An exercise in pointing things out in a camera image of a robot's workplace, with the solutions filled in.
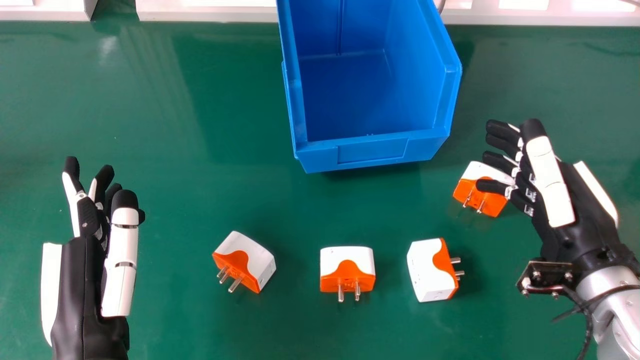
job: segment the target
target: black and white robotic hand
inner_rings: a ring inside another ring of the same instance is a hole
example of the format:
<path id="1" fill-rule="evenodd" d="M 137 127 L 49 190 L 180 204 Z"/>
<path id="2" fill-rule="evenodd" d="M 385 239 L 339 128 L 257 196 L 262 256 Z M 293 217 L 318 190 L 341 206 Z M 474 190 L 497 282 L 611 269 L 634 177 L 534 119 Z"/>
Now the black and white robotic hand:
<path id="1" fill-rule="evenodd" d="M 89 192 L 80 165 L 68 157 L 62 183 L 74 238 L 45 243 L 40 296 L 42 328 L 54 360 L 126 360 L 138 260 L 138 198 L 113 180 L 105 165 Z"/>
<path id="2" fill-rule="evenodd" d="M 504 194 L 531 217 L 542 240 L 540 258 L 527 265 L 516 286 L 523 295 L 567 296 L 584 313 L 600 360 L 640 359 L 640 265 L 618 237 L 618 213 L 584 162 L 561 161 L 537 119 L 520 127 L 489 120 L 483 162 L 513 178 L 511 184 L 478 180 L 480 192 Z"/>

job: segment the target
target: white metal frame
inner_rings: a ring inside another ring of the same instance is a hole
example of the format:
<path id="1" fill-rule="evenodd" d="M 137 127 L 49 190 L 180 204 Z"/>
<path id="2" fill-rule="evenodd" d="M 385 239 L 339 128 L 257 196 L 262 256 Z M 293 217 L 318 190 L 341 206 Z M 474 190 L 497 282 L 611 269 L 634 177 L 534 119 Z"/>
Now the white metal frame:
<path id="1" fill-rule="evenodd" d="M 278 20 L 275 0 L 136 0 L 136 7 L 142 21 Z M 620 0 L 447 0 L 442 18 L 447 24 L 640 26 L 640 10 Z"/>
<path id="2" fill-rule="evenodd" d="M 0 20 L 89 21 L 97 3 L 98 0 L 0 0 Z"/>

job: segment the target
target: storage bin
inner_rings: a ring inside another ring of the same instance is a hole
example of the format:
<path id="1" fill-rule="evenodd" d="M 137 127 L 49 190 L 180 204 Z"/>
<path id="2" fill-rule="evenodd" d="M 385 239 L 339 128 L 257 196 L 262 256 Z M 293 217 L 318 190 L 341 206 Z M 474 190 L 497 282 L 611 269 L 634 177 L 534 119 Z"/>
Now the storage bin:
<path id="1" fill-rule="evenodd" d="M 431 0 L 278 0 L 294 156 L 307 173 L 429 160 L 462 66 Z"/>

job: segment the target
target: green surface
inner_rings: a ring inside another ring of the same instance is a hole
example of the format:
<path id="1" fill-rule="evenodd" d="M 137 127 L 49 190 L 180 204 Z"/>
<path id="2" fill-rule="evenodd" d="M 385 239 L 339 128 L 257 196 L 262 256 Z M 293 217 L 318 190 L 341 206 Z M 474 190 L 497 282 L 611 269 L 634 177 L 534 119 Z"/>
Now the green surface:
<path id="1" fill-rule="evenodd" d="M 639 251 L 640 31 L 451 27 L 465 76 L 435 159 L 333 174 L 294 160 L 274 24 L 140 24 L 103 0 L 91 24 L 0 23 L 0 359 L 47 359 L 40 253 L 72 236 L 60 171 L 104 163 L 134 189 L 141 227 L 131 359 L 571 359 L 580 316 L 514 287 L 540 241 L 509 208 L 461 211 L 451 193 L 486 149 L 488 118 L 544 120 L 556 153 L 585 160 Z M 255 295 L 218 285 L 211 252 L 231 230 L 278 270 Z M 419 304 L 413 240 L 444 237 L 459 293 Z M 319 250 L 374 249 L 375 290 L 319 292 Z M 594 349 L 590 358 L 595 358 Z"/>

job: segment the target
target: orange and white plug adapter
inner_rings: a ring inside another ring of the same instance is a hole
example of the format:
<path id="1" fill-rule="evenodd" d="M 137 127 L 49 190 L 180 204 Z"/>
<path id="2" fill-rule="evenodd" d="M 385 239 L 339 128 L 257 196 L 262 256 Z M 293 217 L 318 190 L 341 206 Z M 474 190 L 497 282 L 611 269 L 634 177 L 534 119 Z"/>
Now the orange and white plug adapter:
<path id="1" fill-rule="evenodd" d="M 232 231 L 213 252 L 213 261 L 220 269 L 220 284 L 224 284 L 229 277 L 235 279 L 229 287 L 230 293 L 240 284 L 254 293 L 260 293 L 276 271 L 273 255 L 237 231 Z"/>
<path id="2" fill-rule="evenodd" d="M 419 302 L 451 299 L 458 290 L 460 277 L 465 275 L 453 268 L 460 258 L 449 257 L 447 244 L 441 238 L 412 242 L 406 263 Z"/>
<path id="3" fill-rule="evenodd" d="M 337 246 L 320 250 L 320 291 L 338 293 L 338 302 L 344 302 L 345 292 L 354 293 L 356 301 L 360 301 L 360 294 L 373 290 L 375 282 L 370 248 Z"/>
<path id="4" fill-rule="evenodd" d="M 508 186 L 515 183 L 511 176 L 500 170 L 479 161 L 471 161 L 458 181 L 453 197 L 462 203 L 463 208 L 469 206 L 479 214 L 498 217 L 508 200 L 501 194 L 480 192 L 476 188 L 476 181 L 480 179 L 497 180 Z"/>

